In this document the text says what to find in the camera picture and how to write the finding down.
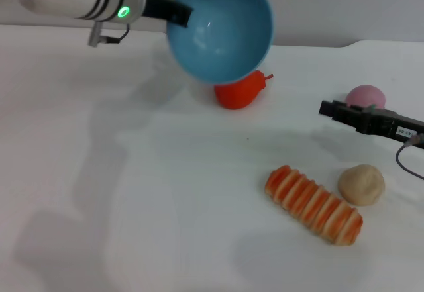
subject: beige ball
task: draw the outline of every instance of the beige ball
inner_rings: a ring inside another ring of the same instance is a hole
[[[367,206],[376,203],[384,189],[382,174],[368,164],[349,168],[339,179],[340,194],[353,205]]]

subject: green led light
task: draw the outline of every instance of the green led light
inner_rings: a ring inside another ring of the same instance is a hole
[[[130,8],[128,6],[122,7],[118,12],[118,17],[126,17],[130,13]]]

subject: toy food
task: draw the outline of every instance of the toy food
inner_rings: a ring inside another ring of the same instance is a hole
[[[307,228],[337,246],[353,244],[360,232],[362,216],[356,208],[288,165],[271,173],[265,192]]]
[[[382,174],[368,164],[349,168],[339,179],[340,194],[353,205],[367,206],[376,203],[384,189]]]
[[[380,89],[372,85],[360,85],[347,95],[346,103],[364,108],[375,105],[379,109],[384,109],[386,97]]]
[[[265,77],[262,72],[256,70],[244,79],[230,85],[216,85],[215,95],[219,104],[231,110],[242,109],[250,105],[261,90],[266,87],[265,81],[274,75]]]

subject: white wall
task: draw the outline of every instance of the white wall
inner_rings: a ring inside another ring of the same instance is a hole
[[[344,46],[361,39],[424,40],[424,0],[271,1],[277,44]],[[0,24],[90,25],[36,16],[8,0],[0,0]],[[133,28],[163,31],[164,24],[142,18]]]

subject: striped toy bread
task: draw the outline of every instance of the striped toy bread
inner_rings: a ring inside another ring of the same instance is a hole
[[[337,246],[353,244],[360,232],[362,216],[356,208],[287,165],[271,173],[265,192],[311,231]]]

